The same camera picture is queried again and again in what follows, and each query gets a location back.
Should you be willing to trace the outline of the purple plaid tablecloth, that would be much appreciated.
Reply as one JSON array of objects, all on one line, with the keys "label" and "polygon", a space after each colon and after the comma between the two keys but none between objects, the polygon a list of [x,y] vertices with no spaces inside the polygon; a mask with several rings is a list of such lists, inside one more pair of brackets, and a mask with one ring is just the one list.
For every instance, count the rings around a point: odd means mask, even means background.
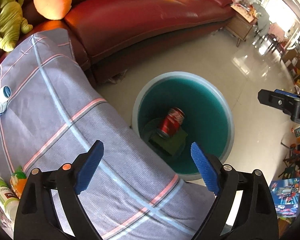
[{"label": "purple plaid tablecloth", "polygon": [[104,155],[79,195],[104,239],[191,239],[214,196],[187,183],[93,89],[64,29],[35,33],[0,64],[12,96],[0,117],[0,176],[53,171],[97,140]]}]

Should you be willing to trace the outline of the blue toy box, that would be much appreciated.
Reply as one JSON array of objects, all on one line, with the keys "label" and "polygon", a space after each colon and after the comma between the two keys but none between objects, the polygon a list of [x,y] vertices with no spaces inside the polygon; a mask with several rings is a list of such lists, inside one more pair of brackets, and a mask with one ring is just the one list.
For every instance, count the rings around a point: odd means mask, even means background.
[{"label": "blue toy box", "polygon": [[300,178],[272,181],[269,189],[277,215],[285,218],[296,217],[300,196]]}]

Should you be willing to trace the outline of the red soda can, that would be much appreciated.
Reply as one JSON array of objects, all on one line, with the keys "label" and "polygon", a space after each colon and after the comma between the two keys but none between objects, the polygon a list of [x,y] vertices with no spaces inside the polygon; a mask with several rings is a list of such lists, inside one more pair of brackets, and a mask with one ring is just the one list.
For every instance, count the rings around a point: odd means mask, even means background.
[{"label": "red soda can", "polygon": [[173,107],[168,111],[168,114],[159,123],[158,134],[163,138],[171,138],[178,132],[185,119],[184,112]]}]

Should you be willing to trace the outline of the red leather sofa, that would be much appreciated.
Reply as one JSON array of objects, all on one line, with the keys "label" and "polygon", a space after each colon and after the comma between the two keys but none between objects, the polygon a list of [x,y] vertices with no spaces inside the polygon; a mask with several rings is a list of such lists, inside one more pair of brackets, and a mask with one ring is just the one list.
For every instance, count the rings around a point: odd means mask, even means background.
[{"label": "red leather sofa", "polygon": [[11,52],[0,49],[0,84],[29,81],[45,65],[57,76],[90,74],[103,83],[166,48],[224,27],[231,0],[72,0],[62,20],[48,20],[24,0],[33,29]]}]

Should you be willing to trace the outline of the wooden side table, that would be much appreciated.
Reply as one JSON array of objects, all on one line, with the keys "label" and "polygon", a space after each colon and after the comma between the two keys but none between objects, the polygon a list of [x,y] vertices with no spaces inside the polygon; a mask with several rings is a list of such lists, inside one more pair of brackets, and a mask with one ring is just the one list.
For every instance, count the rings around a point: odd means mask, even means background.
[{"label": "wooden side table", "polygon": [[231,8],[234,10],[235,15],[230,19],[225,28],[237,38],[236,47],[239,47],[241,41],[246,40],[247,35],[257,23],[257,18],[251,15],[247,8],[240,4],[233,4]]}]

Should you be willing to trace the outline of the green food carton box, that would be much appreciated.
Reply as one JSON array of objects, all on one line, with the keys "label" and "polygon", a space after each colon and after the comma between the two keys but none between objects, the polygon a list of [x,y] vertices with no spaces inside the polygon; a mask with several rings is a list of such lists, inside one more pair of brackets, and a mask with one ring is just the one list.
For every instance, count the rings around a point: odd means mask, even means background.
[{"label": "green food carton box", "polygon": [[163,137],[158,132],[155,132],[150,137],[150,144],[165,155],[176,156],[181,154],[186,145],[188,134],[180,128],[171,137]]}]

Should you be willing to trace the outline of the green dinosaur plush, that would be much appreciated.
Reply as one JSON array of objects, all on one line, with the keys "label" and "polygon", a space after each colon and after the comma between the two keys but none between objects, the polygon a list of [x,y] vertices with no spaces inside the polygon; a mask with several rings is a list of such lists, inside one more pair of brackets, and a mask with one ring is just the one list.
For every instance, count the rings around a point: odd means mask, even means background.
[{"label": "green dinosaur plush", "polygon": [[0,0],[0,49],[11,52],[20,34],[28,34],[33,25],[23,16],[24,0]]}]

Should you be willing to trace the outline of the teal round trash bin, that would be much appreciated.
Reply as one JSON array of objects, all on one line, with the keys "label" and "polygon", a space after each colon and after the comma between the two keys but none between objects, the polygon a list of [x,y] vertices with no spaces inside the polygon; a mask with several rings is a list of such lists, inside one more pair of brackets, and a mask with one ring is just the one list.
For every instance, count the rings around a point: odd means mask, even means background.
[{"label": "teal round trash bin", "polygon": [[[174,155],[149,142],[172,107],[185,114],[181,128],[187,133]],[[188,72],[161,74],[143,87],[134,103],[132,129],[183,180],[202,177],[190,155],[193,142],[223,163],[235,136],[232,112],[222,93],[206,79]]]}]

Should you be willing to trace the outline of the white bottle green label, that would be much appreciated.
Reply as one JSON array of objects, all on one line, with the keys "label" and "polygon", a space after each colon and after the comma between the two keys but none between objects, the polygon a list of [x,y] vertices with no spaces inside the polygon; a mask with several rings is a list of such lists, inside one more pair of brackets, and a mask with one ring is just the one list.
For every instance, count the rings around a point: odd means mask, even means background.
[{"label": "white bottle green label", "polygon": [[0,177],[0,207],[6,217],[13,223],[16,219],[18,206],[19,198]]}]

